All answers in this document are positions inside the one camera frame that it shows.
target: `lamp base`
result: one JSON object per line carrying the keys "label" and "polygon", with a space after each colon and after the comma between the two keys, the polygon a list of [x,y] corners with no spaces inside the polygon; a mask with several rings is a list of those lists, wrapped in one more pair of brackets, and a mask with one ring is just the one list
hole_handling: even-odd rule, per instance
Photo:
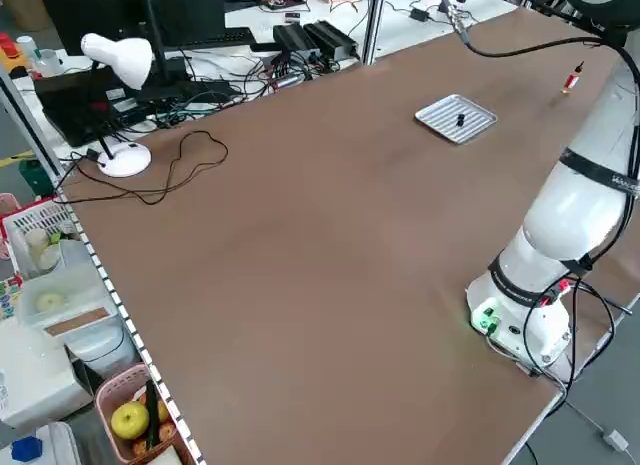
{"label": "lamp base", "polygon": [[109,146],[109,150],[113,159],[109,159],[106,152],[102,152],[98,157],[100,170],[109,177],[132,177],[142,172],[151,163],[151,152],[139,143],[118,143]]}

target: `computer monitor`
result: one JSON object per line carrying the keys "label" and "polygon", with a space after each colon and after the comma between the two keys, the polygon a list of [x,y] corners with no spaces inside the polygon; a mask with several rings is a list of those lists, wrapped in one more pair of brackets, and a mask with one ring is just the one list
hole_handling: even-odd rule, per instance
{"label": "computer monitor", "polygon": [[[69,55],[87,33],[112,40],[147,37],[142,0],[43,0]],[[165,47],[204,41],[225,31],[224,0],[151,0]]]}
{"label": "computer monitor", "polygon": [[140,36],[144,22],[141,0],[42,0],[69,55],[82,55],[87,33],[112,40]]}

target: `brown table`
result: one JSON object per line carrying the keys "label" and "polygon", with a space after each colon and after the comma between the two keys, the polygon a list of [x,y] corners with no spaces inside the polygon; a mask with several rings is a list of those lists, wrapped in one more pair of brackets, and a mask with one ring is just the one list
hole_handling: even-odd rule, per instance
{"label": "brown table", "polygon": [[[577,33],[519,10],[471,35],[507,50]],[[433,40],[146,137],[151,168],[118,183],[160,187],[188,131],[230,149],[159,205],[76,205],[208,463],[500,463],[555,389],[486,347],[464,290],[520,226],[615,58],[572,45],[489,60]],[[497,125],[454,147],[413,120],[451,93]],[[176,179],[221,153],[190,138]],[[638,242],[625,243],[593,281],[621,301],[640,289]],[[604,314],[581,308],[593,349]]]}

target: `white desk lamp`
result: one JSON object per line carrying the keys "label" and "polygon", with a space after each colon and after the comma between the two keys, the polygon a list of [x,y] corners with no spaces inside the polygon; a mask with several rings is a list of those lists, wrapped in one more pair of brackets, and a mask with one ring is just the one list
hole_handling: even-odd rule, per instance
{"label": "white desk lamp", "polygon": [[[82,37],[81,47],[82,53],[94,61],[92,71],[98,62],[108,65],[125,85],[134,90],[140,90],[149,76],[153,52],[148,40],[126,38],[114,42],[89,33]],[[98,158],[98,165],[102,173],[110,177],[137,175],[151,163],[151,152],[139,143],[125,142],[108,147],[100,139],[100,144],[104,151]]]}

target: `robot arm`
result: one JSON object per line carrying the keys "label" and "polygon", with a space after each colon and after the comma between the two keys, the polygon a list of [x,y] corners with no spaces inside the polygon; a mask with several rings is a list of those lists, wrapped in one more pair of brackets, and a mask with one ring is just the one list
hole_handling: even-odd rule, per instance
{"label": "robot arm", "polygon": [[[568,1],[600,26],[631,31],[625,48],[640,63],[640,32],[632,31],[640,26],[640,0]],[[629,175],[638,142],[636,90],[621,60],[568,145],[569,153]],[[553,363],[571,341],[569,316],[560,300],[570,287],[559,280],[569,272],[568,263],[605,242],[629,202],[630,195],[558,162],[516,236],[469,286],[473,327],[524,363]],[[555,283],[541,305],[541,294]]]}

